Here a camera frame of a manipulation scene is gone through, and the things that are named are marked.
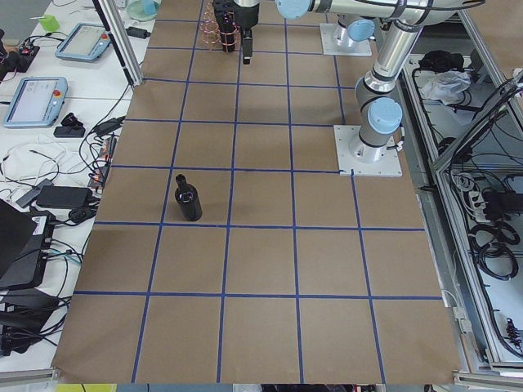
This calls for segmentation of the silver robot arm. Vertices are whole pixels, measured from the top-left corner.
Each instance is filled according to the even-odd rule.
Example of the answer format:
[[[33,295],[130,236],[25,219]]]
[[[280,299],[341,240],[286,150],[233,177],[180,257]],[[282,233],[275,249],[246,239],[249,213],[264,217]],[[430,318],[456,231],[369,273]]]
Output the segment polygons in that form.
[[[396,79],[418,40],[422,28],[436,25],[467,6],[466,1],[278,1],[279,13],[295,20],[307,12],[377,17],[389,20],[391,27],[373,67],[356,85],[362,125],[351,138],[351,154],[364,163],[380,160],[387,142],[398,129],[403,116],[400,105],[389,95]]]
[[[239,26],[243,63],[249,65],[253,57],[253,32],[258,23],[259,1],[233,1],[235,23]],[[283,18],[295,20],[307,12],[326,14],[332,12],[331,1],[275,1]],[[375,24],[370,18],[356,13],[336,11],[337,23],[320,25],[323,53],[325,55],[370,56],[369,39]]]

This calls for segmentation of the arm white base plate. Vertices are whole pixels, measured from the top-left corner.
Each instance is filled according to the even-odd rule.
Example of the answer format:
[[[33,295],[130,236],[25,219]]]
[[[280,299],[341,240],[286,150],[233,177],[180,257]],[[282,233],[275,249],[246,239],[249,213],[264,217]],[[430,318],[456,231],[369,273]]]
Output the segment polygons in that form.
[[[320,24],[323,54],[328,56],[371,56],[369,39],[375,28],[370,20],[357,20],[342,27]]]
[[[360,139],[360,126],[335,125],[333,133],[341,176],[402,176],[393,136],[384,146],[369,147]]]

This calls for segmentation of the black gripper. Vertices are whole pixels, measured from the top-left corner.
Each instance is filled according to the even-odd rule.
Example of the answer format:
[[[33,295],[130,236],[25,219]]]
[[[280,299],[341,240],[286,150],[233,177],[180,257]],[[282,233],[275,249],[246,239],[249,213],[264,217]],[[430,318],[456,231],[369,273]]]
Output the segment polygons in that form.
[[[253,32],[259,17],[259,0],[234,0],[235,23],[243,29],[243,64],[249,65],[253,58]]]

